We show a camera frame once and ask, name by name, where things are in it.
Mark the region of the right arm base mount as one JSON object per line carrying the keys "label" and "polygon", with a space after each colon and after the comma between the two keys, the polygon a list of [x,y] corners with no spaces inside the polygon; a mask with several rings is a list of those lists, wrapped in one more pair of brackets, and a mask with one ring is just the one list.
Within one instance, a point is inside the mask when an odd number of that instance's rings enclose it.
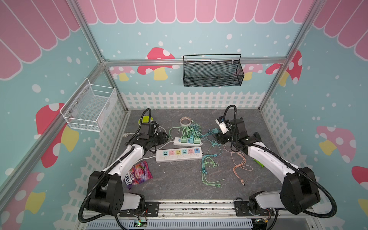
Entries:
{"label": "right arm base mount", "polygon": [[272,209],[262,209],[253,200],[244,201],[237,199],[234,201],[234,209],[237,217],[272,217],[275,215]]}

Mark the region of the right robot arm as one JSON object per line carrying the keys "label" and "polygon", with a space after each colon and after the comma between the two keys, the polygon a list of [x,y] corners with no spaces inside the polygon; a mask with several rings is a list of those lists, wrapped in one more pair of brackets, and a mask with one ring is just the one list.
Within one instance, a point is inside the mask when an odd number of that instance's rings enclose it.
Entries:
{"label": "right robot arm", "polygon": [[[337,213],[337,204],[333,196],[321,186],[309,167],[300,168],[286,161],[263,142],[258,133],[249,136],[242,119],[226,120],[223,116],[216,119],[221,142],[231,144],[235,151],[241,151],[260,162],[281,182],[279,191],[261,191],[250,197],[253,209],[281,209],[298,215],[305,213],[317,218],[331,218]],[[331,210],[325,214],[311,212],[308,209],[321,201],[323,192],[331,203]]]}

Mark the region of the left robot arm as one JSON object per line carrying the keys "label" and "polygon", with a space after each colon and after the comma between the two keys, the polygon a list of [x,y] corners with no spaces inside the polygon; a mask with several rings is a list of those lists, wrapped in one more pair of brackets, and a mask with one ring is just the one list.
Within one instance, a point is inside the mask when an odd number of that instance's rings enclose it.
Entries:
{"label": "left robot arm", "polygon": [[167,141],[168,135],[160,131],[157,122],[141,123],[137,132],[125,143],[126,150],[110,166],[89,176],[86,197],[78,212],[79,222],[87,223],[106,215],[117,218],[122,212],[144,213],[144,196],[125,193],[124,180],[145,153]]}

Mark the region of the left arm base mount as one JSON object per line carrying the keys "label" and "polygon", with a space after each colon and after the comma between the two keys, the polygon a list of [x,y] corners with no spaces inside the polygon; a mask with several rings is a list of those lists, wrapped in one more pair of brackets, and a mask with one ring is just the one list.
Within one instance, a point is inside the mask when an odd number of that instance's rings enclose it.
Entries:
{"label": "left arm base mount", "polygon": [[158,217],[160,202],[145,202],[140,204],[138,209],[124,210],[119,213],[119,217]]}

